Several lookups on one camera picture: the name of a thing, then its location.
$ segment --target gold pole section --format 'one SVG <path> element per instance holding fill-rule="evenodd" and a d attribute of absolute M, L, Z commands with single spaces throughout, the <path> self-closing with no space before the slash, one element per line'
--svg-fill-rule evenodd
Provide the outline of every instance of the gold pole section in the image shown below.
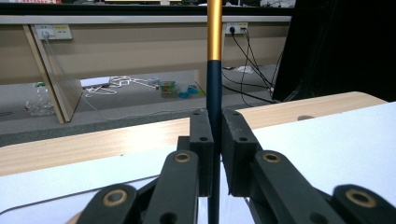
<path fill-rule="evenodd" d="M 221 61 L 222 1 L 207 1 L 207 60 Z"/>

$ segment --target wall socket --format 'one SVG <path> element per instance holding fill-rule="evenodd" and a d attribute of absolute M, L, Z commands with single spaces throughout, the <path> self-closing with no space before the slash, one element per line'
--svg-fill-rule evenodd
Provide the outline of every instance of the wall socket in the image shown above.
<path fill-rule="evenodd" d="M 227 22 L 226 27 L 225 27 L 225 34 L 230 35 L 231 31 L 230 28 L 233 27 L 235 29 L 234 34 L 235 35 L 241 35 L 244 34 L 245 31 L 242 28 L 248 28 L 248 23 L 247 22 Z"/>
<path fill-rule="evenodd" d="M 38 38 L 42 40 L 46 33 L 49 34 L 49 39 L 73 39 L 67 24 L 35 25 L 35 29 L 37 30 Z"/>

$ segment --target power outlet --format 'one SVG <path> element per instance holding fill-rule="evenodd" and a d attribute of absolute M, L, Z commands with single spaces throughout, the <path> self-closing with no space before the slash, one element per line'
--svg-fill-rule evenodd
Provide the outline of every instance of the power outlet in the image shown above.
<path fill-rule="evenodd" d="M 231 27 L 234 28 L 235 35 L 241 35 L 244 34 L 245 31 L 243 28 L 247 29 L 248 28 L 248 23 L 247 22 L 227 22 L 226 27 L 225 27 L 225 34 L 226 35 L 231 35 Z"/>
<path fill-rule="evenodd" d="M 69 25 L 67 24 L 35 25 L 35 29 L 37 30 L 39 39 L 45 39 L 44 35 L 46 33 L 49 34 L 49 39 L 73 39 Z"/>

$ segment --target dark blue pole section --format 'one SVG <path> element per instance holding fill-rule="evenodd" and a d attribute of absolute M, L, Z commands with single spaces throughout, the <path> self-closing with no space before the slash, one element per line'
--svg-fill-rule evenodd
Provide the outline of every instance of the dark blue pole section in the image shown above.
<path fill-rule="evenodd" d="M 207 199 L 208 223 L 219 223 L 220 152 L 221 152 L 221 61 L 207 61 L 206 109 L 215 141 L 212 194 Z"/>

